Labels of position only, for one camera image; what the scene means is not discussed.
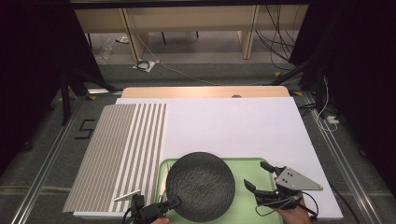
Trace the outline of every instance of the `cable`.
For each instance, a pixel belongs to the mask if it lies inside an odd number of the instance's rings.
[[[287,60],[288,60],[288,58],[286,58],[285,56],[283,56],[282,54],[280,54],[279,52],[277,52],[277,51],[273,48],[273,45],[274,45],[274,44],[282,45],[283,43],[276,42],[274,39],[271,40],[271,39],[265,37],[265,36],[261,33],[261,31],[257,31],[257,30],[256,30],[256,34],[258,35],[260,41],[264,44],[264,46],[270,50],[270,59],[271,59],[271,63],[273,64],[273,66],[275,66],[276,68],[282,69],[282,70],[291,70],[291,68],[283,68],[283,67],[277,66],[277,65],[274,63],[274,60],[273,60],[273,58],[272,58],[272,53],[274,53],[275,55],[277,55],[279,58],[283,59],[284,61],[287,61]],[[271,42],[271,45],[269,45],[267,42],[265,42],[265,39],[267,39],[268,41],[270,41],[270,42]]]
[[[344,204],[346,205],[346,207],[349,209],[350,213],[352,214],[352,216],[355,218],[356,223],[361,223],[358,219],[358,216],[356,215],[356,213],[353,211],[352,207],[349,205],[349,203],[347,202],[347,200],[340,194],[340,192],[338,192],[338,190],[329,182],[330,188],[332,188],[332,190],[334,190],[334,192],[336,194],[338,194],[338,196],[340,197],[340,199],[344,202]]]
[[[317,220],[317,219],[318,219],[318,215],[319,215],[319,207],[318,207],[317,201],[314,199],[314,197],[312,197],[312,195],[310,195],[310,194],[308,194],[308,193],[306,193],[306,192],[303,192],[303,191],[302,191],[302,193],[305,194],[305,195],[307,195],[307,196],[309,196],[309,197],[312,199],[312,201],[314,201],[315,207],[317,208],[317,212],[316,212],[316,213],[313,212],[312,210],[310,210],[309,208],[303,206],[303,205],[300,204],[300,203],[298,203],[297,205],[298,205],[299,207],[303,208],[305,211],[307,211],[307,212],[309,212],[310,214],[313,215],[312,217],[310,217],[310,218],[311,218],[311,221]]]
[[[314,109],[315,109],[314,107],[307,108],[307,109],[305,110],[305,112],[301,115],[301,117],[304,117],[305,115],[307,115],[309,112],[311,112],[311,111],[314,110]]]
[[[279,30],[279,26],[280,26],[280,24],[279,24],[279,21],[280,21],[280,5],[277,5],[274,8],[274,18],[276,17],[276,22],[275,22],[275,19],[271,16],[271,12],[270,12],[270,10],[268,8],[268,5],[266,5],[265,7],[267,9],[268,15],[271,18],[271,22],[273,23],[273,25],[275,27],[275,30],[276,30],[276,32],[274,34],[274,41],[275,41],[275,38],[276,38],[276,33],[278,33],[279,39],[283,43],[283,45],[281,45],[281,47],[282,47],[282,49],[283,49],[283,51],[284,51],[284,53],[286,55],[286,58],[288,58],[288,60],[289,60],[289,56],[288,56],[287,52],[285,51],[285,49],[283,48],[284,44],[286,44],[286,42],[284,41],[284,39],[282,37],[282,34],[280,33],[280,30]]]
[[[288,198],[288,199],[284,199],[284,200],[279,201],[279,202],[265,203],[265,204],[257,205],[256,206],[256,213],[257,213],[257,215],[259,215],[261,217],[266,217],[266,216],[268,216],[270,214],[273,214],[276,210],[273,210],[273,211],[265,213],[265,214],[260,214],[260,212],[258,211],[259,207],[268,206],[268,205],[271,205],[271,204],[274,204],[274,203],[283,203],[283,202],[285,202],[285,203],[282,204],[280,207],[278,207],[278,209],[282,209],[284,206],[288,205],[291,202],[291,199]]]
[[[271,40],[270,38],[268,38],[268,37],[266,37],[265,35],[263,35],[263,34],[262,34],[262,31],[256,30],[256,34],[259,35],[259,37],[262,37],[262,38],[266,39],[267,41],[274,42],[274,44],[279,44],[279,45],[284,44],[284,45],[287,45],[287,46],[289,46],[289,47],[294,47],[294,45],[291,45],[291,44],[285,44],[285,43],[281,43],[281,42],[278,42],[278,41],[273,41],[273,40]]]
[[[294,31],[295,31],[294,27],[295,27],[295,24],[296,24],[296,21],[297,21],[298,12],[300,11],[301,6],[302,6],[302,5],[300,5],[300,6],[298,7],[298,9],[297,9],[297,11],[296,11],[296,15],[294,16],[293,33],[292,33],[292,35],[291,35],[291,36],[292,36],[292,40],[291,40],[291,41],[293,41],[293,43],[295,43],[295,41],[294,41]]]
[[[145,44],[145,42],[140,38],[140,36],[138,35],[137,37],[138,37],[138,39],[142,42],[142,44],[145,46],[145,48],[148,50],[148,52],[149,52],[154,58],[158,58],[154,53],[151,52],[151,50],[149,49],[149,47],[148,47],[148,46]],[[210,84],[210,85],[214,85],[214,86],[224,86],[224,84],[219,84],[219,83],[216,83],[216,82],[211,82],[211,81],[202,80],[202,79],[199,79],[199,78],[196,78],[196,77],[191,77],[191,76],[189,76],[189,75],[187,75],[187,74],[185,74],[185,73],[183,73],[183,72],[180,72],[180,71],[178,71],[178,70],[176,70],[176,69],[173,69],[173,68],[170,68],[170,67],[166,66],[163,62],[161,62],[161,60],[160,60],[160,64],[161,64],[164,68],[168,69],[169,71],[173,71],[173,72],[179,73],[179,74],[181,74],[181,75],[183,75],[183,76],[185,76],[185,77],[188,77],[188,78],[190,78],[190,79],[192,79],[192,80],[204,82],[204,83],[206,83],[206,84]],[[254,82],[254,83],[249,83],[249,84],[245,84],[245,83],[244,83],[244,84],[228,84],[228,85],[226,85],[226,86],[254,86],[254,85],[268,85],[268,84],[271,84],[271,83],[272,83],[272,82]]]
[[[290,40],[291,40],[293,43],[295,43],[295,42],[294,42],[294,37],[292,37],[292,36],[289,34],[288,30],[285,30],[285,33],[288,35],[288,37],[290,38]]]
[[[325,83],[325,86],[326,86],[326,103],[325,103],[325,105],[323,106],[323,108],[320,110],[320,112],[317,114],[317,118],[315,119],[315,122],[317,123],[317,125],[319,126],[319,128],[321,129],[321,130],[323,130],[323,131],[325,131],[325,132],[334,132],[334,131],[336,131],[337,130],[337,124],[335,124],[334,123],[334,126],[335,126],[335,128],[334,129],[325,129],[322,125],[321,125],[321,123],[318,121],[319,120],[319,117],[320,117],[320,115],[321,115],[321,113],[323,113],[323,111],[326,109],[326,106],[327,106],[327,104],[329,103],[329,87],[328,87],[328,85],[327,85],[327,79],[326,78],[323,78],[323,80],[324,80],[324,83]]]
[[[131,212],[131,216],[128,218],[128,220],[126,220],[126,216],[128,216],[128,213],[130,213],[130,212]],[[126,212],[125,212],[123,218],[122,218],[122,224],[131,223],[131,222],[130,222],[131,217],[132,217],[132,208],[128,208],[128,209],[126,210]]]
[[[268,15],[270,16],[271,21],[272,21],[272,23],[273,23],[273,25],[274,25],[274,27],[275,27],[275,32],[274,32],[273,41],[275,41],[276,33],[278,33],[278,34],[279,34],[279,40],[280,40],[280,42],[283,42],[282,36],[280,35],[280,32],[279,32],[278,22],[275,23],[273,17],[271,16],[271,13],[270,13],[270,11],[269,11],[269,9],[268,9],[268,6],[266,6],[266,7],[267,7]],[[283,52],[285,53],[285,57],[282,57],[282,58],[283,58],[283,59],[286,58],[286,59],[284,59],[284,60],[285,60],[286,62],[289,62],[289,57],[288,57],[288,55],[287,55],[285,49],[283,48],[283,45],[280,45],[280,47],[283,49]]]

